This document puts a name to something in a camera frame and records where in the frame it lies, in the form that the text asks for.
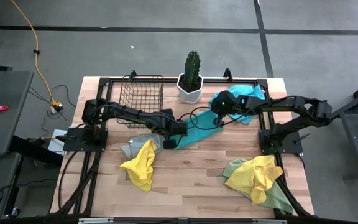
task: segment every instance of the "wooden table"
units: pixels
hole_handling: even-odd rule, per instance
[[[82,123],[85,101],[96,97],[100,77],[84,77],[74,115],[73,126]],[[268,78],[272,98],[287,95],[281,78]],[[203,95],[195,105],[180,101],[176,84],[164,84],[163,107],[172,108],[178,118],[198,106],[208,106],[209,99],[233,84],[205,83]],[[121,84],[115,83],[112,100],[119,101]],[[292,119],[291,113],[274,113],[276,123]],[[125,155],[119,144],[127,144],[132,136],[149,133],[148,129],[128,129],[115,119],[107,122],[108,143],[103,152],[95,188],[93,217],[203,217],[203,218],[273,218],[273,210],[252,205],[251,201],[224,185],[221,174],[226,164],[238,158],[252,159],[260,155],[257,131],[258,117],[249,125],[232,123],[207,139],[181,150],[164,150],[154,160],[153,187],[144,192],[125,180],[125,172],[119,170]],[[79,152],[68,165],[62,184],[62,203],[75,190],[80,179],[84,153]],[[306,211],[313,207],[302,162],[294,155],[283,154],[284,173],[288,188]],[[83,207],[87,196],[83,197]],[[51,212],[57,210],[57,190]]]

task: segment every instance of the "orange cable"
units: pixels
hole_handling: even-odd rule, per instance
[[[33,34],[34,34],[34,37],[35,37],[35,49],[36,50],[39,50],[38,49],[38,37],[37,37],[37,33],[35,33],[35,30],[34,28],[32,27],[32,24],[30,22],[30,20],[27,18],[27,16],[25,16],[25,14],[22,12],[22,10],[19,8],[19,6],[13,1],[11,0],[11,2],[13,3],[13,5],[15,5],[16,9],[19,10],[19,12],[23,15],[24,19],[26,19],[27,23],[29,24]],[[42,80],[44,81],[45,85],[47,86],[47,89],[48,89],[48,92],[49,92],[49,95],[52,99],[52,105],[57,105],[58,103],[55,101],[55,99],[53,99],[53,96],[52,96],[52,92],[50,91],[50,88],[49,88],[49,85],[48,85],[48,82],[46,81],[46,79],[44,78],[44,76],[42,75],[40,69],[38,68],[38,53],[35,53],[35,69],[37,70],[38,74],[41,76]]]

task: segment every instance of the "concrete floor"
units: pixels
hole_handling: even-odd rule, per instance
[[[39,26],[258,28],[253,0],[16,2]],[[358,0],[259,2],[266,29],[358,30]],[[25,25],[25,20],[10,1],[0,0],[0,24]],[[125,75],[131,70],[177,75],[183,72],[190,50],[200,53],[201,74],[206,77],[220,77],[226,67],[235,77],[267,77],[259,34],[42,31],[38,35],[40,69],[50,86],[66,85],[72,101],[77,100],[85,75]],[[0,65],[35,72],[34,45],[29,31],[0,30]],[[274,77],[284,78],[289,95],[327,99],[335,110],[358,89],[358,35],[267,34],[267,45]],[[47,97],[38,76],[32,87]],[[45,128],[51,132],[66,129],[74,112],[64,89],[57,89],[55,98],[65,105],[67,121],[48,119]],[[40,126],[47,109],[46,103],[29,95],[16,134],[23,138],[44,134]],[[342,181],[343,175],[358,171],[358,163],[342,124],[335,121],[302,133],[311,133],[302,145],[315,213],[358,221],[358,181]],[[41,210],[32,208],[39,203],[47,208],[48,200],[23,202],[28,207],[25,214],[39,215]]]

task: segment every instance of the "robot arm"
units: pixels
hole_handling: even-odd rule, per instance
[[[165,136],[169,139],[173,135],[187,135],[187,123],[176,121],[173,117],[172,109],[164,109],[159,112],[147,113],[116,102],[101,100],[87,100],[82,114],[85,129],[88,130],[87,139],[90,141],[98,140],[98,125],[112,119],[119,118],[132,121],[137,124],[144,124],[153,133]],[[175,141],[167,140],[164,148],[169,149],[175,146]]]
[[[308,126],[321,127],[331,123],[331,105],[326,100],[311,99],[302,96],[288,96],[281,99],[267,99],[239,95],[235,97],[229,91],[222,91],[211,103],[211,110],[218,115],[214,120],[217,126],[224,125],[222,118],[227,114],[244,116],[261,114],[268,111],[292,111],[299,114],[285,124],[275,124],[270,130],[266,143],[269,146],[282,146],[285,137]]]

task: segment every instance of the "black wire basket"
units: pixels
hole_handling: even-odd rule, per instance
[[[152,113],[162,109],[164,77],[161,75],[126,75],[122,78],[119,103]],[[146,128],[144,124],[117,119],[128,128]]]

